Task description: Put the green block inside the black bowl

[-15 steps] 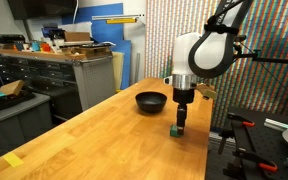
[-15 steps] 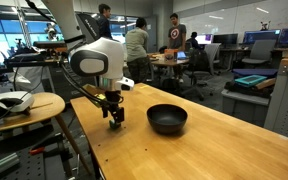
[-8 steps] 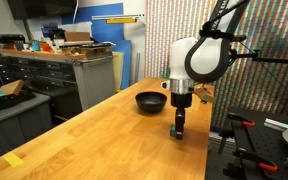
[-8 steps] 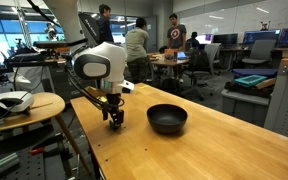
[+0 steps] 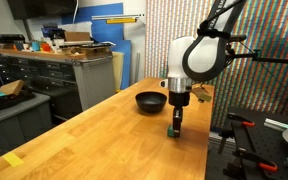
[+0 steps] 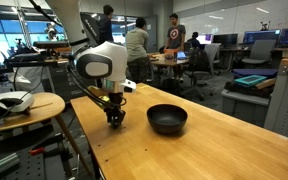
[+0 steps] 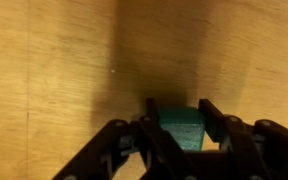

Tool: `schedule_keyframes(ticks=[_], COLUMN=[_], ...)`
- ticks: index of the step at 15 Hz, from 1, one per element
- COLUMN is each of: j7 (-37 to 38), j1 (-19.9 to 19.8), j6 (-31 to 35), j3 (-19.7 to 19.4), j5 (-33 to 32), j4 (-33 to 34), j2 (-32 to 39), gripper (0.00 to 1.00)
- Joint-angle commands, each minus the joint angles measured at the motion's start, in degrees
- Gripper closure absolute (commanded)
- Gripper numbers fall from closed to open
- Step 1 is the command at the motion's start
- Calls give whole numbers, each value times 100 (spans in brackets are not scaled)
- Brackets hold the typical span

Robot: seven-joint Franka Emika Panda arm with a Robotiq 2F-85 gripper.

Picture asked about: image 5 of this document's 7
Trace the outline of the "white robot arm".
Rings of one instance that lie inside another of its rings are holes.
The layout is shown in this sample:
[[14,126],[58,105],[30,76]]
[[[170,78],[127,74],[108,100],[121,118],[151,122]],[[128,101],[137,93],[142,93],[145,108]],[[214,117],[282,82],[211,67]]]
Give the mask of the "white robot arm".
[[185,36],[171,42],[167,78],[160,82],[168,89],[169,104],[174,107],[169,137],[180,136],[183,107],[189,104],[193,83],[212,80],[224,70],[226,45],[246,1],[215,0],[196,38]]

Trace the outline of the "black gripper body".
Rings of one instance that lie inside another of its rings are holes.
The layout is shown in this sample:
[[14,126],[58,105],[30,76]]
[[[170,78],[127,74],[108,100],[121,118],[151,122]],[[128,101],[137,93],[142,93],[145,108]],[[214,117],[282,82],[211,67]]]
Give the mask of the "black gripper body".
[[183,107],[189,104],[190,100],[190,93],[175,93],[170,91],[169,92],[169,104],[173,105],[174,107]]

